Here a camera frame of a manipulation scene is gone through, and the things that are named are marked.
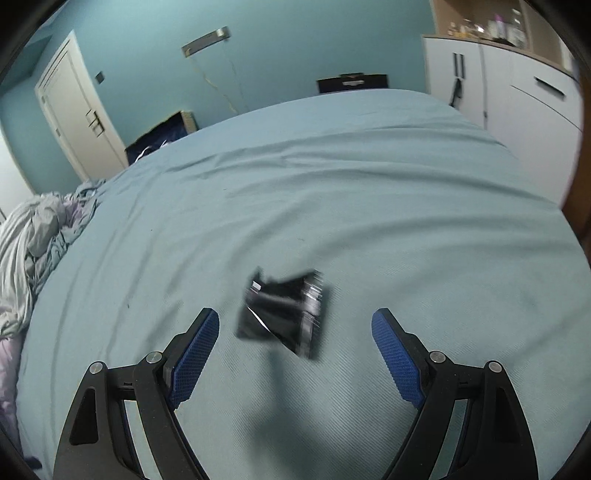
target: white cabinet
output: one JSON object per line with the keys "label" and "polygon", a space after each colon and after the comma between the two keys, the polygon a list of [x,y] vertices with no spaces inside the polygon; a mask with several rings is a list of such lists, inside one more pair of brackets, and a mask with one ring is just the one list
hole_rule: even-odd
{"label": "white cabinet", "polygon": [[425,38],[429,93],[450,103],[456,78],[462,78],[463,94],[457,108],[480,127],[484,121],[484,83],[477,43],[445,38]]}
{"label": "white cabinet", "polygon": [[581,130],[531,95],[511,87],[508,126],[516,132],[507,147],[545,197],[564,203],[579,156]]}
{"label": "white cabinet", "polygon": [[540,192],[562,205],[576,169],[583,122],[583,100],[574,79],[490,44],[443,38],[424,42],[431,94],[449,103],[453,53],[465,52],[470,75],[458,110],[505,145]]}
{"label": "white cabinet", "polygon": [[514,53],[503,48],[482,46],[482,61],[486,72],[486,129],[509,149],[515,136],[507,122],[508,112],[511,111],[511,84],[508,79],[513,73],[513,55]]}

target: bottle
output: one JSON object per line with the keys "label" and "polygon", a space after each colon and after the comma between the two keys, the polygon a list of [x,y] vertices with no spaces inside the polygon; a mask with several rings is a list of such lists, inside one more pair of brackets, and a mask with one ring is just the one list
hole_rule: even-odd
{"label": "bottle", "polygon": [[490,38],[487,38],[488,36],[486,35],[486,31],[482,25],[475,24],[474,28],[475,28],[474,35],[476,35],[478,38],[484,38],[485,40],[490,40]]}
{"label": "bottle", "polygon": [[451,22],[449,24],[449,30],[447,30],[447,34],[450,37],[457,37],[457,25],[455,24],[455,22]]}
{"label": "bottle", "polygon": [[496,22],[496,34],[497,38],[507,38],[507,28],[505,27],[505,22],[503,21],[503,17],[499,14],[495,14],[495,22]]}
{"label": "bottle", "polygon": [[476,38],[475,35],[476,28],[474,27],[474,22],[467,18],[464,19],[462,25],[460,26],[460,32],[462,33],[463,38]]}
{"label": "bottle", "polygon": [[527,48],[527,36],[523,27],[523,16],[517,9],[513,9],[512,38],[509,39],[518,48]]}

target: cabinet door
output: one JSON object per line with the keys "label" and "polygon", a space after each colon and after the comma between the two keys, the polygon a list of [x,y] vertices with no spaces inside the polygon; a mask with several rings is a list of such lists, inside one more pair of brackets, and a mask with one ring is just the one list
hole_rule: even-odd
{"label": "cabinet door", "polygon": [[458,110],[480,127],[484,123],[484,84],[482,61],[478,43],[446,38],[425,38],[429,93],[443,102],[452,99],[456,81],[454,54],[463,55],[465,80],[463,97],[458,101]]}
{"label": "cabinet door", "polygon": [[513,64],[517,55],[503,48],[482,46],[486,74],[486,129],[509,150],[514,145],[515,132],[508,117],[512,115],[510,101]]}
{"label": "cabinet door", "polygon": [[512,87],[507,145],[540,192],[558,205],[568,194],[579,156],[581,131],[548,105]]}

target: light blue bedsheet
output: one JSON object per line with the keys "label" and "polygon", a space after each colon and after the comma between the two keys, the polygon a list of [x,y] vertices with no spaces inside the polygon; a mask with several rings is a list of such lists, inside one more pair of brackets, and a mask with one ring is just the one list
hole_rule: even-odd
{"label": "light blue bedsheet", "polygon": [[[506,148],[427,95],[255,111],[164,147],[99,194],[22,356],[21,437],[46,476],[85,369],[162,350],[202,307],[218,311],[220,336],[177,414],[212,480],[382,476],[415,410],[372,340],[380,307],[427,349],[506,366],[542,480],[591,419],[591,274],[574,235]],[[318,361],[234,337],[259,266],[324,274]]]}

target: wooden countertop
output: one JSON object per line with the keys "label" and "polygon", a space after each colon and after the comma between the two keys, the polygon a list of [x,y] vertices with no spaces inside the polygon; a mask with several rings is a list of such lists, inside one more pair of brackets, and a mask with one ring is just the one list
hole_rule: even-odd
{"label": "wooden countertop", "polygon": [[544,57],[540,57],[539,55],[536,55],[535,53],[532,53],[530,51],[522,50],[521,48],[510,47],[509,45],[503,45],[502,43],[497,43],[497,42],[493,42],[493,41],[489,41],[489,40],[483,40],[481,38],[457,38],[457,37],[451,37],[449,35],[423,35],[423,38],[442,38],[444,40],[469,41],[472,43],[480,43],[482,45],[489,45],[491,47],[502,48],[504,50],[513,51],[513,52],[518,53],[520,55],[525,55],[526,57],[529,57],[534,60],[545,63],[546,65],[548,65],[552,68],[555,68],[556,70],[560,70],[562,73],[565,73],[569,77],[574,78],[573,72],[566,70],[562,65],[559,65],[558,63],[547,60]]}

